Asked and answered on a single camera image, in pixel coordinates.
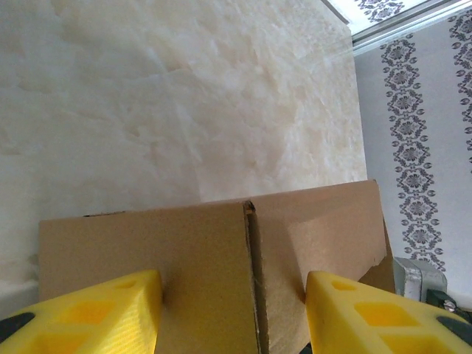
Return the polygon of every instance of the patterned wallpaper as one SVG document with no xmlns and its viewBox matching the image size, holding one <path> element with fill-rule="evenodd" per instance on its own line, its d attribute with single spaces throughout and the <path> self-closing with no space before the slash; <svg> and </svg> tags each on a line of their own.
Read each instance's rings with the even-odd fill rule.
<svg viewBox="0 0 472 354">
<path fill-rule="evenodd" d="M 426 0 L 328 0 L 359 33 Z"/>
<path fill-rule="evenodd" d="M 394 253 L 472 308 L 472 10 L 356 58 L 367 169 Z"/>
</svg>

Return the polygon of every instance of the cardboard box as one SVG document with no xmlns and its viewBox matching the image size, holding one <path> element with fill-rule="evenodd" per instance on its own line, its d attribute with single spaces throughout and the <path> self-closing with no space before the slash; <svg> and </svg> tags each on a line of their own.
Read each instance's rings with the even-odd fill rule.
<svg viewBox="0 0 472 354">
<path fill-rule="evenodd" d="M 298 353 L 310 340 L 308 272 L 359 280 L 385 257 L 385 237 L 374 181 L 42 221 L 40 298 L 158 269 L 157 353 Z M 366 277 L 391 286 L 389 261 Z"/>
</svg>

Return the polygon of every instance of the yellow plastic block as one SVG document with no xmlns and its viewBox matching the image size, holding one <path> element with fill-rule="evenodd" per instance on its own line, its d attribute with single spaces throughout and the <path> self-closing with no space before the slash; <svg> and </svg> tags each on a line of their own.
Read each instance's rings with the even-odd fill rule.
<svg viewBox="0 0 472 354">
<path fill-rule="evenodd" d="M 24 308 L 35 318 L 0 344 L 5 354 L 154 353 L 162 303 L 157 271 L 142 271 Z"/>
<path fill-rule="evenodd" d="M 308 275 L 306 308 L 315 354 L 472 353 L 436 320 L 460 317 L 322 271 Z"/>
</svg>

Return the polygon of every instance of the marble wall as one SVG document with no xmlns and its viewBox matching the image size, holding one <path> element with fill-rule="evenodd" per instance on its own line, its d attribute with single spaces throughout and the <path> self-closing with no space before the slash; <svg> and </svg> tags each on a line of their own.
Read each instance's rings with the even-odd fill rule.
<svg viewBox="0 0 472 354">
<path fill-rule="evenodd" d="M 320 0 L 0 1 L 0 293 L 35 289 L 40 219 L 365 178 Z"/>
</svg>

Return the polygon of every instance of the gray floral pattern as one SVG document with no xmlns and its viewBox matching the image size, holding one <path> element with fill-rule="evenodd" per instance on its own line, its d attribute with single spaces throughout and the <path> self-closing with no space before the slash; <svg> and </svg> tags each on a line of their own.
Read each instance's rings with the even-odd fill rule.
<svg viewBox="0 0 472 354">
<path fill-rule="evenodd" d="M 454 56 L 454 64 L 461 68 L 456 76 L 460 78 L 457 84 L 459 93 L 464 95 L 460 104 L 465 106 L 462 112 L 464 132 L 468 136 L 465 148 L 472 152 L 472 10 L 449 18 L 449 22 L 454 23 L 449 30 L 451 38 L 457 39 L 452 45 L 452 49 L 458 51 Z"/>
<path fill-rule="evenodd" d="M 397 15 L 405 5 L 392 0 L 355 0 L 364 15 L 369 16 L 370 23 L 378 23 Z"/>
<path fill-rule="evenodd" d="M 375 6 L 382 0 L 366 0 L 363 6 Z M 404 226 L 403 241 L 407 243 L 405 252 L 414 260 L 426 260 L 437 269 L 445 271 L 445 262 L 438 256 L 443 250 L 438 247 L 442 242 L 440 225 L 436 218 L 438 209 L 434 202 L 436 192 L 432 189 L 434 176 L 432 168 L 428 136 L 426 132 L 425 110 L 422 108 L 423 95 L 420 93 L 421 83 L 419 69 L 415 67 L 417 58 L 413 35 L 381 46 L 382 63 L 386 64 L 383 73 L 386 75 L 385 86 L 389 89 L 388 111 L 392 123 L 390 134 L 395 149 L 393 160 L 398 197 L 401 200 L 400 214 Z"/>
</svg>

